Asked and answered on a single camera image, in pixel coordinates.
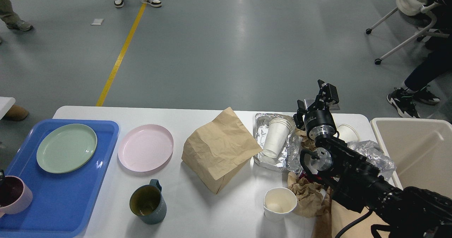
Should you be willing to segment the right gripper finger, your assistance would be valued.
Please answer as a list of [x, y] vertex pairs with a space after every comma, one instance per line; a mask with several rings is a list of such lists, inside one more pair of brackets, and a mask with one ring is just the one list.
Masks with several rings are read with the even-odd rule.
[[297, 129], [305, 131], [305, 122], [303, 120], [303, 117], [308, 112], [303, 101], [297, 100], [297, 106], [298, 109], [297, 112], [293, 115], [293, 120]]
[[314, 109], [339, 111], [339, 96], [336, 86], [325, 83], [323, 80], [318, 80], [317, 83], [319, 92], [314, 101]]

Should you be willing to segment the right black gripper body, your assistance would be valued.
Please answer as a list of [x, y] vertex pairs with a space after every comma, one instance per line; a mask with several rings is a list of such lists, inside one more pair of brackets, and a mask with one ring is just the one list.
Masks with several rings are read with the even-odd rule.
[[303, 121], [306, 134], [310, 139], [316, 139], [319, 136], [332, 137], [337, 133], [337, 127], [329, 108], [306, 110]]

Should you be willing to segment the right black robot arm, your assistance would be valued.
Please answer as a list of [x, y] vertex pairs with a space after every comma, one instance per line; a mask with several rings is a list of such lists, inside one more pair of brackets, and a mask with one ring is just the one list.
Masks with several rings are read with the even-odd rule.
[[335, 136], [338, 131], [329, 107], [339, 102], [337, 88], [323, 80], [318, 85], [315, 101], [306, 107], [298, 100], [293, 116], [296, 127], [316, 146], [315, 151], [300, 151], [300, 164], [309, 179], [331, 188], [332, 199], [346, 209], [358, 213], [369, 209], [336, 237], [375, 213], [385, 222], [371, 225], [375, 238], [380, 237], [379, 231], [389, 232], [391, 238], [450, 238], [451, 199], [413, 186], [401, 190], [385, 181], [366, 156]]

